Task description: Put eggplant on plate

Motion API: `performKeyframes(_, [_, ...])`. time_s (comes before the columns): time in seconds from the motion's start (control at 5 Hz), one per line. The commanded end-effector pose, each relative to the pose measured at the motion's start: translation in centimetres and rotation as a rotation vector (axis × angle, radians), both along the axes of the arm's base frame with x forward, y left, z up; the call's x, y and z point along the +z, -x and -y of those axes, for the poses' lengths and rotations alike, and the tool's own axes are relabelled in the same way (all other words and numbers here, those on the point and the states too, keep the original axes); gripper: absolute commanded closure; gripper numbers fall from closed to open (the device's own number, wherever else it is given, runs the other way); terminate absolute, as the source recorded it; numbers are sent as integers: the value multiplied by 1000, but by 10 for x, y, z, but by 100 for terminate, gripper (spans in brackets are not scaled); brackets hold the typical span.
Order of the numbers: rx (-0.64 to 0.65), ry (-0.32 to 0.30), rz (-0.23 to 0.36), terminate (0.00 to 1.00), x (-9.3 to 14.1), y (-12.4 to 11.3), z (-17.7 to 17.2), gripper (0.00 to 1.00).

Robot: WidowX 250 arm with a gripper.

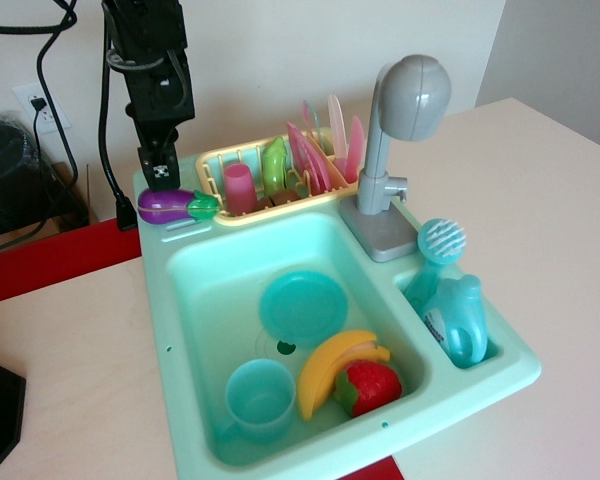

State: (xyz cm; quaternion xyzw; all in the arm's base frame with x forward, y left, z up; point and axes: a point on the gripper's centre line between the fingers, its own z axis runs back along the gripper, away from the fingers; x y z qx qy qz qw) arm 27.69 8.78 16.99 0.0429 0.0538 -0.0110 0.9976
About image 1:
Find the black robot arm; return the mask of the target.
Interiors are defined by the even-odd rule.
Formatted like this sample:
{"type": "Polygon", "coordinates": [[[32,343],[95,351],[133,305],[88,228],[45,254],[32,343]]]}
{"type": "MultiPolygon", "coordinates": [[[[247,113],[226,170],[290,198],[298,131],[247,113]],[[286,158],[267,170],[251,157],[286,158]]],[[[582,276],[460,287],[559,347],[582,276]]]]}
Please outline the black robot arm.
{"type": "Polygon", "coordinates": [[[178,126],[195,117],[182,6],[178,1],[104,1],[102,9],[111,41],[105,61],[124,77],[125,113],[138,136],[147,185],[154,192],[176,190],[178,126]]]}

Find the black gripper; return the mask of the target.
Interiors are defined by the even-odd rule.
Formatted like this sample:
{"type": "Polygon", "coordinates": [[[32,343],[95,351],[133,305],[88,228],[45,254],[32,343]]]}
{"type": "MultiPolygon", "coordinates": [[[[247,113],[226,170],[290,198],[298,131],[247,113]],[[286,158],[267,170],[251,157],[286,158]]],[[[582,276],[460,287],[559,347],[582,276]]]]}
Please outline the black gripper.
{"type": "Polygon", "coordinates": [[[159,65],[128,74],[126,85],[130,103],[125,111],[140,141],[137,153],[147,187],[177,190],[180,170],[173,144],[178,137],[176,128],[195,116],[185,52],[168,50],[159,65]],[[155,150],[153,159],[149,150],[155,150]]]}

